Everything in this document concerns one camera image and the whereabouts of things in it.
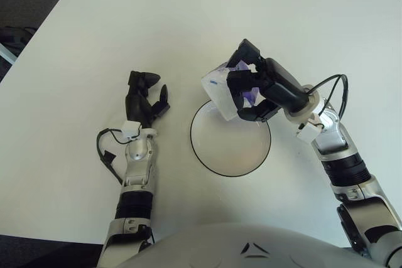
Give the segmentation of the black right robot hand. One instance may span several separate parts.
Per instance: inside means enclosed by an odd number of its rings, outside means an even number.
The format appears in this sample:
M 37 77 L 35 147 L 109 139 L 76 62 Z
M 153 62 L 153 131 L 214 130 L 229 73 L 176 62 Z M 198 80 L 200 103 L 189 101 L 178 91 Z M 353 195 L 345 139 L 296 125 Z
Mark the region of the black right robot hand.
M 309 101 L 308 94 L 299 82 L 276 60 L 264 58 L 260 50 L 244 39 L 227 62 L 227 68 L 238 63 L 254 65 L 256 71 L 233 70 L 228 73 L 227 86 L 237 109 L 238 116 L 245 121 L 266 122 L 279 109 L 290 113 L 304 109 Z M 244 94 L 258 89 L 264 97 L 258 105 L 244 106 Z

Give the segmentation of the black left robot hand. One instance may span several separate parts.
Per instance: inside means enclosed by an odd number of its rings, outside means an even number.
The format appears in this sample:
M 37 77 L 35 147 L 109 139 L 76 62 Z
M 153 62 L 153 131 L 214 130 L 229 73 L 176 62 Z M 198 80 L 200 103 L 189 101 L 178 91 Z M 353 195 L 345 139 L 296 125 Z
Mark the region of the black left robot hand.
M 149 89 L 157 84 L 160 78 L 156 73 L 131 71 L 129 90 L 125 98 L 127 120 L 139 122 L 143 128 L 151 128 L 152 123 L 168 111 L 170 105 L 166 85 L 162 86 L 157 102 L 151 105 L 148 101 Z

